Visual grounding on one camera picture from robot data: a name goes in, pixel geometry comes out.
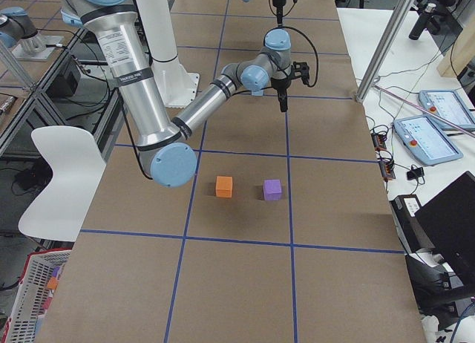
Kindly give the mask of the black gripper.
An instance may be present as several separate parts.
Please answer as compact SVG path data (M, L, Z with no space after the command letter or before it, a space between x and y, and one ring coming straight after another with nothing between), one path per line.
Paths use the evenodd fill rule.
M290 80L288 78L272 78L272 88L278 92L278 101L282 113L286 113L288 110L288 96L286 90L289 86Z
M284 17L283 7L286 5L286 0L272 0L272 5L276 7L277 25L282 27Z

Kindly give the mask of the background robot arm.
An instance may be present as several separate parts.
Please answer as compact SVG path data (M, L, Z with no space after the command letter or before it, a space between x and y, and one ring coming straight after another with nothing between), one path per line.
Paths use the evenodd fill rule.
M41 34L21 7L1 10L1 42L19 60L46 61L63 39Z

